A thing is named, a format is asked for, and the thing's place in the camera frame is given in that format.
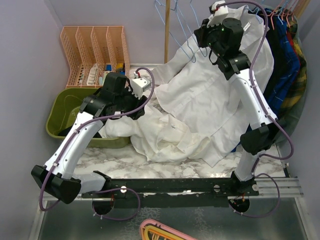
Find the light blue wire hanger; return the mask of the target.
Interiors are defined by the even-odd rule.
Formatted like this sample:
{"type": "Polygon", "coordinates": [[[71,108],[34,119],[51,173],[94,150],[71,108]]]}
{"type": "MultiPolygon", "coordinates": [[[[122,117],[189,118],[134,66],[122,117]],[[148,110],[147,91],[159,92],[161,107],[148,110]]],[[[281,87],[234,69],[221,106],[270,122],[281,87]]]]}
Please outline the light blue wire hanger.
{"type": "Polygon", "coordinates": [[[174,7],[170,8],[170,10],[174,13],[174,17],[176,18],[182,36],[180,40],[178,40],[176,38],[176,33],[170,32],[170,35],[175,43],[179,46],[179,50],[185,54],[187,61],[196,63],[196,53],[199,51],[203,57],[206,57],[208,55],[208,50],[198,46],[196,36],[193,33],[193,30],[195,30],[197,27],[200,27],[200,20],[194,9],[193,0],[186,1],[188,7],[190,8],[190,19],[187,16],[188,13],[185,13],[181,8],[180,3],[184,3],[184,0],[174,0],[174,7]]]}

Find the white shirt being hung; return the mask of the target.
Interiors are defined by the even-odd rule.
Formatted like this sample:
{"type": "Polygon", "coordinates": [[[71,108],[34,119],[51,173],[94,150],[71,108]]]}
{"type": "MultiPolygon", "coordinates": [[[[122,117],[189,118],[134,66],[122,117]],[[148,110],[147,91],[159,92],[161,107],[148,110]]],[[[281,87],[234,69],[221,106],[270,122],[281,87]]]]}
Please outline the white shirt being hung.
{"type": "Polygon", "coordinates": [[[99,130],[102,138],[129,137],[137,153],[151,162],[183,162],[202,159],[211,139],[190,128],[168,113],[162,113],[151,104],[137,120],[123,116],[107,120],[99,130]]]}

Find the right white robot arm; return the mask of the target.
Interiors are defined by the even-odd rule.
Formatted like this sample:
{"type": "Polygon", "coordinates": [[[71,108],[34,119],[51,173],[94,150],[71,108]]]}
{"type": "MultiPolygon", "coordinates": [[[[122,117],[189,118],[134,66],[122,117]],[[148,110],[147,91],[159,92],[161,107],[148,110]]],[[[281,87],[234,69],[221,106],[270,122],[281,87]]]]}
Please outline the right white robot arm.
{"type": "Polygon", "coordinates": [[[240,20],[227,17],[217,25],[210,25],[210,19],[206,18],[194,35],[200,48],[210,48],[210,53],[216,55],[214,64],[235,88],[248,115],[251,130],[240,136],[243,151],[239,164],[226,186],[220,187],[226,194],[240,196],[256,183],[254,170],[257,159],[272,146],[280,133],[279,127],[284,127],[285,122],[278,120],[277,115],[268,109],[250,69],[252,64],[240,50],[244,35],[240,20]]]}

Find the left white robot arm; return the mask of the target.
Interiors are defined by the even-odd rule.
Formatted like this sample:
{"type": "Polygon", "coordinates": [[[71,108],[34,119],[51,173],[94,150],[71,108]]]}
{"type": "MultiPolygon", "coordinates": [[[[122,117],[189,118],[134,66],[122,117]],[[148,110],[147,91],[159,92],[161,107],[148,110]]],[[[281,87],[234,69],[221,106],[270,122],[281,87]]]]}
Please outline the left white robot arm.
{"type": "Polygon", "coordinates": [[[139,73],[135,73],[133,79],[108,73],[103,86],[83,99],[73,125],[56,152],[44,165],[35,165],[31,170],[41,191],[65,204],[87,192],[106,197],[111,190],[106,182],[108,178],[97,172],[76,176],[76,165],[107,120],[122,116],[136,120],[144,114],[144,106],[149,101],[144,92],[153,86],[153,81],[139,73]]]}

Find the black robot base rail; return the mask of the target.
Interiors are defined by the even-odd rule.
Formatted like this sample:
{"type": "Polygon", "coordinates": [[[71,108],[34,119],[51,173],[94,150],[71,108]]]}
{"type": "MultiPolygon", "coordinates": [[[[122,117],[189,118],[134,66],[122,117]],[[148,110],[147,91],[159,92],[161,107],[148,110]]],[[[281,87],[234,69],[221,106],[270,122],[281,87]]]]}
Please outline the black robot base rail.
{"type": "Polygon", "coordinates": [[[225,178],[108,178],[102,193],[81,196],[94,201],[113,200],[117,208],[132,208],[137,203],[148,208],[227,207],[229,197],[258,196],[254,179],[240,182],[225,178]]]}

